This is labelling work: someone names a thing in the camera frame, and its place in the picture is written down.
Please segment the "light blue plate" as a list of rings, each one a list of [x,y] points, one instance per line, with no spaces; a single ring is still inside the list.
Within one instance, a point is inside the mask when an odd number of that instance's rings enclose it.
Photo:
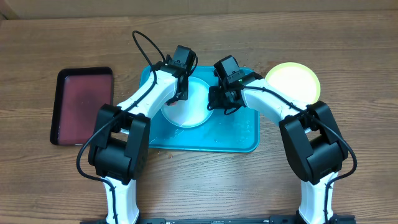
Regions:
[[[199,126],[212,115],[207,109],[209,84],[197,77],[190,77],[188,81],[188,100],[161,107],[166,120],[180,128]]]

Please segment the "yellow-green plate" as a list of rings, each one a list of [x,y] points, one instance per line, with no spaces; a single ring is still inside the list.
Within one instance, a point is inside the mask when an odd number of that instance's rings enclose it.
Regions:
[[[296,100],[308,104],[319,100],[321,85],[318,77],[300,63],[280,63],[268,71],[265,79],[268,84]]]

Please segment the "black and pink sponge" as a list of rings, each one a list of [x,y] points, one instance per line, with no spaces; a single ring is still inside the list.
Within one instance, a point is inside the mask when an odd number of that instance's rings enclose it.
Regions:
[[[173,105],[176,105],[176,104],[177,104],[177,101],[168,102],[168,103],[167,103],[167,106],[173,106]]]

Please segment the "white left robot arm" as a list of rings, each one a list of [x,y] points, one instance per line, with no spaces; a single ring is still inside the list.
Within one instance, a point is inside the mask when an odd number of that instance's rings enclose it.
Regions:
[[[151,119],[164,104],[188,98],[196,53],[178,45],[173,56],[161,57],[149,64],[149,78],[135,94],[99,109],[94,133],[76,157],[79,174],[104,185],[108,213],[102,223],[139,223],[136,180],[147,162]]]

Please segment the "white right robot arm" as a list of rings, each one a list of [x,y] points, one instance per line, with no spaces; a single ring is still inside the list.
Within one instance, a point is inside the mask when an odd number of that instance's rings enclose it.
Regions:
[[[343,139],[329,106],[318,99],[317,76],[308,68],[276,79],[245,73],[229,55],[214,64],[218,84],[208,94],[209,110],[229,115],[245,107],[263,114],[280,129],[290,168],[301,181],[294,215],[271,215],[264,223],[356,223],[332,209],[336,181],[352,175],[356,156]]]

